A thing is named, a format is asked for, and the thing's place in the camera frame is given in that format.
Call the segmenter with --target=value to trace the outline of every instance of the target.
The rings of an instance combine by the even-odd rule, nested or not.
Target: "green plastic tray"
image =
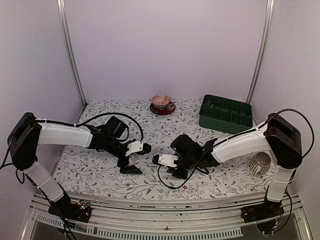
[[[199,125],[229,134],[240,133],[253,127],[251,105],[207,94],[200,108]]]

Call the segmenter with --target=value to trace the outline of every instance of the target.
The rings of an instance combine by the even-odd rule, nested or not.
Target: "floral tablecloth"
[[[152,164],[152,158],[160,153],[173,154],[174,151],[169,146],[176,137],[185,133],[203,145],[209,139],[229,136],[228,133],[199,126],[200,100],[177,99],[173,102],[176,105],[175,111],[170,115],[160,116],[150,111],[150,100],[91,101],[81,116],[80,123],[105,112],[125,113],[135,118],[143,128],[143,142],[152,146],[151,153],[134,154],[130,158],[130,164],[135,164],[143,174],[121,174],[116,167],[117,158],[105,151],[67,146],[53,177],[70,192],[135,200],[210,199],[265,191],[274,165],[265,175],[254,177],[248,166],[253,153],[210,167],[208,175],[196,171],[177,190],[163,186],[158,180],[158,166]],[[109,117],[95,119],[91,124],[104,124]],[[117,117],[128,124],[129,139],[140,139],[138,127],[133,122],[122,116]],[[165,167],[161,168],[161,176],[170,186],[178,186],[183,182],[167,173]]]

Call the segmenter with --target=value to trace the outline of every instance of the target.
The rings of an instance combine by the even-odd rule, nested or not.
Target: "white bracket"
[[[177,165],[175,161],[178,160],[179,157],[170,154],[160,154],[158,163],[167,167],[176,168]]]
[[[129,143],[128,148],[129,150],[125,153],[126,157],[128,157],[131,154],[142,151],[144,148],[144,144],[141,141],[134,141]]]

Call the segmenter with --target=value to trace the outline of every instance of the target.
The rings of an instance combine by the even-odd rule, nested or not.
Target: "metal strainer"
[[[271,166],[271,158],[265,152],[258,152],[250,160],[249,167],[254,176],[266,174]]]

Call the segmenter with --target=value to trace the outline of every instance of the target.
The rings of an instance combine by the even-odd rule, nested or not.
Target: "white panel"
[[[275,167],[266,196],[269,201],[280,202],[283,199],[288,183],[290,183],[295,170],[296,168],[286,169],[280,165]]]
[[[88,100],[213,94],[245,101],[267,1],[68,0]]]
[[[40,162],[34,162],[31,167],[23,170],[23,172],[51,201],[56,202],[64,195],[62,188]]]
[[[270,145],[264,136],[267,125],[259,130],[242,134],[227,140],[213,148],[212,156],[218,163],[224,163],[230,159],[238,158],[251,153],[269,151]]]
[[[93,135],[86,126],[73,127],[61,124],[39,123],[41,131],[38,145],[72,145],[87,148]]]
[[[74,122],[81,111],[56,0],[3,0],[0,7],[0,159],[25,112]],[[39,147],[51,171],[60,147]],[[0,171],[0,239],[18,240],[34,188],[18,183],[12,166]]]
[[[315,131],[315,145],[297,168],[293,180],[313,236],[320,235],[320,2],[275,1],[272,27],[260,79],[253,99],[253,115],[263,121],[271,112],[295,108],[306,115]],[[285,113],[301,131],[303,152],[309,148],[308,125],[295,113]]]

